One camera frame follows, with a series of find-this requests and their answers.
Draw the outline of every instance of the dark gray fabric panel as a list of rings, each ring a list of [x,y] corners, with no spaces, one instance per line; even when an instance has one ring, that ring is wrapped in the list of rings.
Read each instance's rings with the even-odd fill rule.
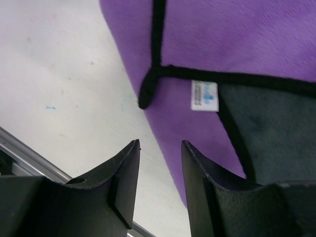
[[[220,85],[250,152],[257,182],[316,180],[316,100],[287,92]]]

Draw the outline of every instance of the purple cloth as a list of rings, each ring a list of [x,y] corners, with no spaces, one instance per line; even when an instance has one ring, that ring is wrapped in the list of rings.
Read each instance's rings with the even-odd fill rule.
[[[152,0],[100,0],[127,73],[138,94],[151,65]],[[316,1],[169,0],[162,64],[316,81]],[[185,202],[181,141],[245,177],[218,115],[190,109],[191,82],[159,82],[145,110]]]

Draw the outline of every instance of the silver metal bar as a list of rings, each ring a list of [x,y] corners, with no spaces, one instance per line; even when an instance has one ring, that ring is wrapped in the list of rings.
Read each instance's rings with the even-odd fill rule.
[[[12,173],[17,176],[46,176],[58,183],[67,183],[71,176],[54,166],[40,154],[0,127],[0,150],[13,159]],[[127,237],[155,237],[133,222]]]

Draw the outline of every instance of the white tag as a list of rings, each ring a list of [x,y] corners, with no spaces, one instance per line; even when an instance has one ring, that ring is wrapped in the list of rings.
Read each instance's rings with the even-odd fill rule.
[[[192,80],[191,109],[218,112],[217,84]]]

